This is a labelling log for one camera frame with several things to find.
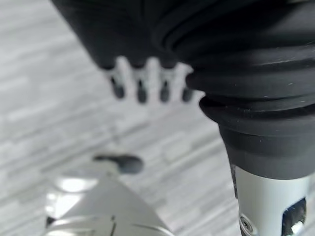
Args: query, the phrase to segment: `screw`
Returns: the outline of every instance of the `screw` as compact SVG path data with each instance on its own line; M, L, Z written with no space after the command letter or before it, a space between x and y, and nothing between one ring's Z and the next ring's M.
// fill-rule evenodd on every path
M241 216L241 222L242 222L243 226L245 227L245 229L247 229L249 232L252 232L252 226L248 222L247 219L245 219L244 217Z

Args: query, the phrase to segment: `black rubber tip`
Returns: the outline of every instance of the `black rubber tip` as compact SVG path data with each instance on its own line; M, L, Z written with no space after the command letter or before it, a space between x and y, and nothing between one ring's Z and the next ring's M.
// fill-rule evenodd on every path
M93 161L113 161L118 164L121 174L137 174L143 170L143 161L132 155L106 155L101 154L93 158Z
M189 88L184 88L182 93L182 101L183 102L190 102L192 99L193 90Z
M166 103L170 98L170 90L169 88L162 88L159 92L159 98L161 102Z
M124 89L124 87L122 87L122 86L113 87L113 91L114 91L115 96L118 99L122 99L122 98L125 97L125 89Z
M148 101L148 93L143 88L138 89L137 98L139 103L144 104Z
M117 82L116 82L114 77L110 78L110 82L112 84L114 95L118 99L124 98L125 97L125 88L122 85L117 84Z

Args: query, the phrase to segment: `laminate floor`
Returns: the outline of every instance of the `laminate floor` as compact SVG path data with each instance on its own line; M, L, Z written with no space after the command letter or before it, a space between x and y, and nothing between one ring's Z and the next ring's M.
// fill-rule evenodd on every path
M130 70L123 59L126 78ZM237 202L217 125L180 101L158 101L150 70L149 104L116 100L54 7L43 0L0 0L0 235L37 236L44 228L47 179L96 153L129 152L145 170L122 181L151 204L178 236L237 236ZM313 235L314 186L303 235Z

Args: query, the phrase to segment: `wood grain floor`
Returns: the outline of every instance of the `wood grain floor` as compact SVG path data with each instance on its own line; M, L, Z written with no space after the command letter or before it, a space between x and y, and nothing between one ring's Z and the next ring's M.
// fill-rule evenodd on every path
M124 60L126 78L130 71ZM180 102L184 69L168 105L117 101L54 7L43 0L0 0L0 235L36 236L44 227L47 179L100 152L141 156L145 171L122 178L178 236L237 236L237 202L215 123ZM303 235L315 229L314 189Z

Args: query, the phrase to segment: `ribbed rubber sleeve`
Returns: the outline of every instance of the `ribbed rubber sleeve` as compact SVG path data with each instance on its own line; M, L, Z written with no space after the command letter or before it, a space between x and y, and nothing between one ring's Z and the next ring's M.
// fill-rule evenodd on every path
M315 3L53 0L94 61L161 55L194 68L232 165L290 179L315 170Z

